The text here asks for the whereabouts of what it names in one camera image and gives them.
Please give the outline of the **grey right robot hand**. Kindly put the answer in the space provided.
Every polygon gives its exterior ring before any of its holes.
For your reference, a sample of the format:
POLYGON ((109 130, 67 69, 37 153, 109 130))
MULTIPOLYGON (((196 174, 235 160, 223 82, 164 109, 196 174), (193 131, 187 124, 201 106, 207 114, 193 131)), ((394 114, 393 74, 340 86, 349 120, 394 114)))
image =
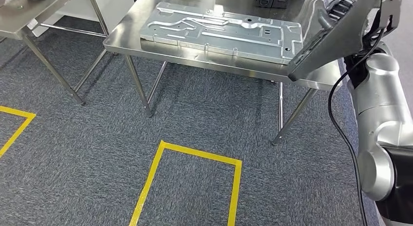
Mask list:
POLYGON ((332 0, 324 10, 318 11, 318 21, 324 30, 331 30, 351 9, 354 0, 332 0))

